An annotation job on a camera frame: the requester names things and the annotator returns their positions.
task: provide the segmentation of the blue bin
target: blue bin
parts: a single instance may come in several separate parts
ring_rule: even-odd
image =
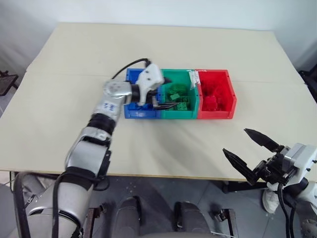
[[[138,80],[139,74],[143,71],[140,68],[128,68],[126,80],[131,81],[132,84]],[[157,101],[160,102],[160,87],[158,89]],[[129,105],[124,105],[124,117],[127,119],[160,119],[161,112],[153,108],[152,104],[145,104],[143,106],[138,106],[137,103],[130,103]]]

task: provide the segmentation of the plastic bin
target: plastic bin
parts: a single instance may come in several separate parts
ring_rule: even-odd
[[[198,119],[232,119],[237,103],[227,70],[196,70],[200,84]]]
[[[128,68],[126,80],[135,84],[142,70],[140,68]],[[129,105],[124,105],[124,117],[127,119],[160,119],[161,112],[154,110],[152,104],[138,106],[137,103],[130,103]]]
[[[164,77],[172,82],[161,86],[160,102],[178,102],[175,107],[161,111],[162,119],[196,119],[199,107],[199,93],[192,85],[186,69],[162,69]]]

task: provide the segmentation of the table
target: table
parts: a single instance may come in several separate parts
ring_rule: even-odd
[[[251,169],[272,155],[244,128],[289,146],[317,145],[317,106],[272,32],[61,23],[0,118],[0,170],[62,172],[104,82],[143,57],[161,68],[228,69],[237,96],[235,116],[134,120],[121,115],[110,175],[244,180],[223,147]],[[317,181],[316,172],[313,167],[308,179]]]

